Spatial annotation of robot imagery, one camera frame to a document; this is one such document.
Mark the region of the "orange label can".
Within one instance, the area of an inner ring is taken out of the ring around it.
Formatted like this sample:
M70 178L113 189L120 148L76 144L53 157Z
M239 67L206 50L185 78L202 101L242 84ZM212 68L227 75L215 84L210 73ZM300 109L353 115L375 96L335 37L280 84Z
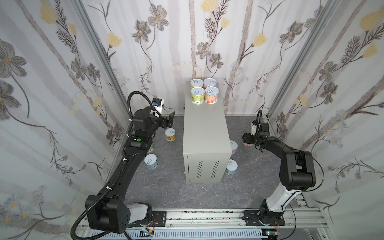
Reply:
M173 142L176 139L176 130L168 128L165 130L165 135L168 142Z

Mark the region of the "yellow label can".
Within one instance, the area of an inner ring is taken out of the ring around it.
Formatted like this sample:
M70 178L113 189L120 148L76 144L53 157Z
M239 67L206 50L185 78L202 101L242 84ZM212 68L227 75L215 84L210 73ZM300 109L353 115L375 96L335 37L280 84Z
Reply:
M202 88L204 86L204 81L201 79L192 79L190 81L191 90L193 88Z

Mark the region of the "brown label can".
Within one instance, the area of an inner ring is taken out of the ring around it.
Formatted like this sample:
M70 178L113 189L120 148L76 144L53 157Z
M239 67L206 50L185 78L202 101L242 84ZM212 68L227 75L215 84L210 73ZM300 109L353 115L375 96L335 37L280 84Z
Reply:
M217 87L207 87L205 89L205 102L215 104L219 98L219 89Z

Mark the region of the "pink label can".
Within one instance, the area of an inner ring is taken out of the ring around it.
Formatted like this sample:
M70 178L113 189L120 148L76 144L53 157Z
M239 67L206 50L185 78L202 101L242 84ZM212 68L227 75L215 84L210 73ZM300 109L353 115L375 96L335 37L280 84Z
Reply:
M206 78L204 79L204 86L203 88L206 89L208 87L216 87L217 86L217 81L213 78Z

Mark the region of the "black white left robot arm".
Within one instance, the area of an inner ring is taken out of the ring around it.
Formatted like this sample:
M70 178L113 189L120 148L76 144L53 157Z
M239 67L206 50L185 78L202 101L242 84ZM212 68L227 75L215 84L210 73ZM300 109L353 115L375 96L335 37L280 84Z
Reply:
M149 108L135 112L133 133L127 138L122 160L106 185L97 195L90 195L85 202L85 213L91 229L103 234L122 234L126 228L153 222L151 204L135 202L125 204L125 197L132 178L148 154L153 138L159 128L171 128L175 113L167 117L152 114Z

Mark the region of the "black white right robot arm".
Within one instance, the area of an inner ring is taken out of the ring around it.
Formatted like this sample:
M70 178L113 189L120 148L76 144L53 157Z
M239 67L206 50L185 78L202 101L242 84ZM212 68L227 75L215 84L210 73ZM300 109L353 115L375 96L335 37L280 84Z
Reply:
M252 132L243 135L243 143L266 150L281 160L280 183L271 196L263 200L254 217L248 217L259 226L284 226L284 211L299 194L316 184L312 154L286 145L281 139L270 136L269 124L252 122Z

